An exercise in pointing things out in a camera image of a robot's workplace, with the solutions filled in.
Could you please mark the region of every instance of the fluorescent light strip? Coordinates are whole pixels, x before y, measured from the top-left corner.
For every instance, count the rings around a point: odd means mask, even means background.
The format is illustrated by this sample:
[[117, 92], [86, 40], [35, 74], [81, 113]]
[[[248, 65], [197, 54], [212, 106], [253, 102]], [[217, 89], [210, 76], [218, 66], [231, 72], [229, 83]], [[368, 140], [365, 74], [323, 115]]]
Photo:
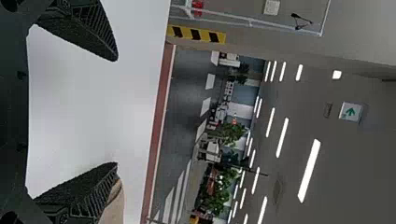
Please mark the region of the fluorescent light strip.
[[308, 162], [306, 163], [303, 180], [301, 181], [300, 190], [298, 191], [298, 195], [297, 195], [300, 200], [300, 203], [304, 202], [309, 181], [311, 180], [312, 173], [314, 172], [315, 163], [318, 158], [319, 150], [320, 150], [320, 142], [318, 139], [315, 139], [314, 144], [312, 144], [311, 154], [309, 155]]
[[253, 153], [251, 153], [251, 158], [250, 158], [250, 165], [248, 168], [253, 167], [253, 162], [254, 162], [254, 157], [256, 156], [256, 149], [253, 150]]
[[247, 194], [247, 189], [244, 188], [244, 191], [242, 192], [241, 205], [239, 206], [239, 209], [242, 209], [242, 207], [244, 206], [246, 194]]
[[283, 76], [285, 76], [286, 62], [282, 65], [282, 71], [280, 71], [279, 82], [283, 81]]
[[259, 102], [259, 108], [257, 110], [256, 119], [259, 117], [261, 110], [262, 110], [262, 98], [260, 99], [260, 102]]
[[253, 137], [252, 138], [250, 138], [250, 144], [248, 145], [248, 148], [247, 148], [247, 155], [249, 156], [250, 155], [250, 150], [251, 150], [251, 145], [253, 144]]
[[279, 138], [279, 143], [277, 144], [277, 149], [276, 149], [277, 158], [279, 158], [280, 156], [280, 151], [282, 150], [283, 141], [285, 140], [285, 135], [286, 135], [286, 131], [288, 130], [288, 126], [289, 126], [289, 119], [285, 118], [285, 122], [283, 122], [282, 133], [280, 134], [280, 138]]
[[274, 114], [275, 114], [275, 108], [273, 107], [273, 108], [271, 109], [270, 120], [268, 121], [267, 133], [265, 134], [266, 137], [268, 137], [268, 136], [270, 135], [272, 122], [273, 122], [273, 120], [274, 120]]
[[248, 145], [248, 139], [250, 138], [250, 131], [247, 133], [247, 145]]
[[271, 82], [274, 81], [276, 66], [277, 66], [277, 61], [274, 62], [273, 73], [271, 75]]
[[297, 70], [297, 75], [296, 75], [296, 81], [300, 81], [301, 78], [301, 73], [303, 72], [303, 65], [300, 64], [298, 65], [298, 70]]
[[244, 218], [244, 224], [248, 223], [248, 214], [245, 214], [245, 218]]
[[233, 205], [233, 218], [235, 217], [236, 214], [236, 208], [238, 207], [238, 201], [235, 202], [235, 204]]
[[341, 75], [343, 75], [343, 72], [334, 70], [334, 72], [332, 72], [332, 79], [340, 79]]
[[257, 221], [257, 224], [262, 224], [262, 220], [264, 219], [264, 214], [265, 214], [265, 208], [267, 207], [267, 196], [264, 197], [264, 200], [262, 201], [262, 210], [260, 211], [259, 215], [259, 220]]
[[259, 99], [260, 99], [260, 97], [259, 97], [259, 96], [257, 96], [257, 97], [256, 97], [256, 104], [254, 104], [254, 110], [253, 110], [253, 113], [256, 113], [256, 111], [257, 111], [257, 105], [258, 105], [258, 103], [259, 103]]
[[254, 194], [254, 191], [256, 191], [256, 185], [257, 185], [257, 181], [259, 180], [259, 174], [260, 174], [260, 166], [257, 167], [256, 169], [256, 175], [254, 176], [253, 186], [251, 187], [251, 194]]
[[236, 198], [236, 194], [238, 193], [238, 188], [239, 188], [239, 185], [236, 184], [235, 191], [233, 192], [233, 198], [234, 199]]
[[268, 63], [267, 72], [265, 73], [265, 82], [268, 80], [268, 74], [270, 73], [271, 62]]
[[244, 185], [244, 179], [245, 179], [245, 171], [242, 172], [242, 176], [241, 176], [241, 183], [239, 183], [239, 188], [241, 189], [242, 186]]
[[228, 215], [228, 221], [227, 223], [231, 222], [231, 217], [233, 216], [233, 211], [230, 211], [230, 215]]

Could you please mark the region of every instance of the white wall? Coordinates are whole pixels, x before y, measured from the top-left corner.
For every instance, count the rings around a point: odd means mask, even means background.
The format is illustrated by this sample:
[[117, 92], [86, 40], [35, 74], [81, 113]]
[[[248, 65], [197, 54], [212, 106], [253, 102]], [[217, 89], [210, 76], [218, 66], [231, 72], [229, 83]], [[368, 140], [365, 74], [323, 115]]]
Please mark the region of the white wall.
[[30, 30], [26, 184], [33, 197], [118, 161], [125, 223], [139, 222], [169, 3], [103, 1], [119, 46], [116, 63]]

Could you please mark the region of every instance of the hazard stripe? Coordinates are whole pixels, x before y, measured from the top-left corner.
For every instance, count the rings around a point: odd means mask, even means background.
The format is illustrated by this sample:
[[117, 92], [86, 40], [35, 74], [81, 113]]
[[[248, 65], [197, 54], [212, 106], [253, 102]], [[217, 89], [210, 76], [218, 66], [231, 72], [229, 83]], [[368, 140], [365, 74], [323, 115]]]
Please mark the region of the hazard stripe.
[[166, 35], [183, 39], [202, 41], [206, 43], [225, 44], [226, 34], [185, 26], [168, 25]]

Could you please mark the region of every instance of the wall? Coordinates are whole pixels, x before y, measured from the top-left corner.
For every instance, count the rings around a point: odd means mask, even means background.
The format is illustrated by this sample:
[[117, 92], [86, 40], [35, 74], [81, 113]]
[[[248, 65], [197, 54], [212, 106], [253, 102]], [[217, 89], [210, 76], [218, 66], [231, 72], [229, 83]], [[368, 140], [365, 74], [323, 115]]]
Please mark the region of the wall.
[[249, 56], [294, 61], [369, 77], [393, 77], [396, 31], [396, 2], [333, 0], [323, 37], [232, 27], [228, 25], [170, 20], [170, 23], [198, 26], [227, 33], [227, 45], [205, 46], [170, 38], [179, 44], [211, 48]]
[[116, 63], [36, 26], [30, 30], [26, 185], [35, 197], [118, 161], [125, 223], [139, 223], [170, 1], [102, 3], [119, 46]]

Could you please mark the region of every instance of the green plant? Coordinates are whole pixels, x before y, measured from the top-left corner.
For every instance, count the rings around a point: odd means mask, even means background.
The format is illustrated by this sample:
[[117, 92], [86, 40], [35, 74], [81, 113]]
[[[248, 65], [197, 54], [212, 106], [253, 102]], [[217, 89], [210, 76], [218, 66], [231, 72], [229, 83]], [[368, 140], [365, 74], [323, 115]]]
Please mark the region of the green plant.
[[219, 127], [217, 127], [215, 131], [212, 131], [209, 134], [217, 137], [219, 139], [219, 144], [235, 147], [235, 142], [238, 141], [245, 134], [246, 131], [247, 130], [245, 126], [239, 123], [223, 123]]

